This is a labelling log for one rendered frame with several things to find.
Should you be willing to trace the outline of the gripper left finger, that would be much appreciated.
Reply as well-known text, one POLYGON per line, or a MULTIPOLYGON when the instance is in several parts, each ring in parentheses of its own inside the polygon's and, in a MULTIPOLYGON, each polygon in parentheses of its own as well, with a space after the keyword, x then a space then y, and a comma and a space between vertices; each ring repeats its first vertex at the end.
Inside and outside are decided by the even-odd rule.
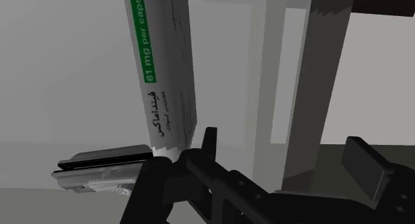
POLYGON ((176 162, 154 156, 142 165, 120 224, 169 224, 175 203, 187 201, 206 224, 276 224, 270 193, 215 160, 217 128, 205 130, 202 146, 176 162))

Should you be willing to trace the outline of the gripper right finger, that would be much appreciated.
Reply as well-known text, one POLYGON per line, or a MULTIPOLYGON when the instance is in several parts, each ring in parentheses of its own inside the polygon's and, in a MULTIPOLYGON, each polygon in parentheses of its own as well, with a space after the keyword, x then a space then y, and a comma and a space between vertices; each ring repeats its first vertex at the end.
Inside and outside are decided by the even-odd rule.
POLYGON ((415 224, 415 169, 388 161, 358 136, 346 138, 341 164, 376 204, 383 224, 415 224))

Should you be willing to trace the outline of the grey and black flat device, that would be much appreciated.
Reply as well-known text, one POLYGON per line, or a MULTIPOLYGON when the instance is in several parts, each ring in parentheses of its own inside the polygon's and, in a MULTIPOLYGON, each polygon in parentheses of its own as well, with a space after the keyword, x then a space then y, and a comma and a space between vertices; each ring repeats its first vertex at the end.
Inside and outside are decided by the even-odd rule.
POLYGON ((130 195, 142 164, 153 157, 145 144, 81 152, 61 160, 51 177, 75 193, 116 192, 130 195))

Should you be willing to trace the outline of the white medicine box green stripe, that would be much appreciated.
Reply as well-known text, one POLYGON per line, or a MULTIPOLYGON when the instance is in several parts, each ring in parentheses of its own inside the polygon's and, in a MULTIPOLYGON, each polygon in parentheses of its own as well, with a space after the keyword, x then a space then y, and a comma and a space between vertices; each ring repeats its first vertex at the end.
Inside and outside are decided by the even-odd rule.
POLYGON ((154 156, 173 162, 197 125, 189 0, 124 0, 154 156))

